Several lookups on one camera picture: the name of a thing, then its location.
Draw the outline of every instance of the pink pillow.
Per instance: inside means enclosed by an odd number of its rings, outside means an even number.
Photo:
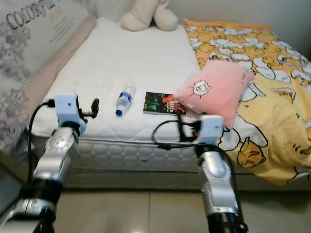
[[[255,76],[233,62],[209,61],[175,98],[201,114],[220,115],[232,129],[239,100]]]

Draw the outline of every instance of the quilted mattress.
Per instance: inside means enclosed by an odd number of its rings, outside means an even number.
[[[151,143],[154,128],[174,116],[143,113],[146,91],[173,93],[191,73],[200,70],[182,26],[173,32],[151,27],[129,32],[104,18],[57,75],[46,98],[56,93],[76,93],[79,105],[90,110],[99,98],[99,114],[90,119],[80,139],[81,156],[76,167],[197,171],[192,149],[165,151]],[[115,115],[116,100],[127,80],[137,86],[130,110]],[[191,113],[185,120],[193,120]],[[49,137],[57,128],[55,109],[40,110],[33,134]],[[178,138],[177,127],[168,125],[157,134],[167,142]]]

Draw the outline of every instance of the bottle label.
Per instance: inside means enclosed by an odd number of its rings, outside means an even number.
[[[119,97],[122,97],[122,96],[125,96],[128,98],[129,101],[131,101],[132,97],[130,94],[127,94],[126,92],[121,92],[120,96]]]

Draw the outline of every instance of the wall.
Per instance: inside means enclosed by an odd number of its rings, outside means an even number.
[[[134,0],[95,0],[98,15],[118,21]],[[311,0],[171,0],[180,21],[231,21],[265,24],[311,58]]]

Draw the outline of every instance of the black cable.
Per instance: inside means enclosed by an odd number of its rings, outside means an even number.
[[[165,149],[165,150],[170,150],[170,149],[175,149],[175,148],[186,148],[186,147],[208,147],[210,149],[213,149],[213,150],[219,152],[220,155],[227,160],[227,162],[229,164],[229,167],[230,167],[230,170],[231,170],[232,186],[233,186],[233,191],[234,191],[235,196],[236,196],[239,216],[241,218],[241,221],[245,222],[244,221],[244,216],[243,216],[243,213],[242,213],[240,196],[239,196],[239,193],[238,193],[238,185],[237,185],[237,181],[236,181],[235,169],[233,167],[232,160],[229,158],[227,153],[223,149],[221,149],[220,147],[218,147],[218,146],[216,146],[214,144],[208,144],[208,143],[178,144],[178,143],[160,143],[160,142],[157,142],[156,139],[155,139],[155,134],[156,134],[157,130],[161,126],[163,126],[165,124],[168,124],[168,123],[179,123],[179,124],[188,125],[188,126],[193,126],[194,125],[194,123],[185,123],[185,122],[180,122],[179,120],[166,120],[166,121],[162,122],[161,124],[159,124],[155,128],[155,130],[152,133],[152,137],[151,137],[152,141],[156,145],[158,145],[159,148],[162,148],[162,149]]]
[[[32,127],[33,127],[33,122],[35,119],[35,115],[37,114],[39,109],[45,105],[48,107],[55,107],[55,102],[53,99],[49,99],[48,101],[37,106],[36,109],[34,110],[32,116],[31,116],[31,119],[29,122],[28,137],[27,137],[28,175],[27,175],[26,185],[30,184],[33,181],[34,169],[33,169],[33,154],[32,154],[32,149],[31,149],[31,131],[32,131]],[[7,212],[14,204],[16,204],[16,202],[19,200],[19,198],[20,198],[20,194],[18,194],[17,197],[15,197],[3,210],[1,210],[0,218],[2,218],[4,213]]]
[[[178,131],[179,131],[180,141],[185,141],[186,140],[186,135],[185,135],[184,130],[183,130],[183,120],[181,118],[180,113],[177,114],[177,119],[179,121],[179,123],[178,123]]]
[[[42,106],[48,105],[48,102],[44,102],[42,104],[40,104],[39,106],[36,107],[36,109],[34,110],[33,115],[31,116],[30,122],[29,122],[29,128],[28,128],[28,138],[27,138],[27,148],[28,148],[28,176],[27,176],[27,184],[30,184],[33,180],[33,154],[32,154],[32,149],[31,149],[31,130],[33,128],[33,122],[35,119],[35,115],[37,114],[37,112],[39,111],[39,109]]]

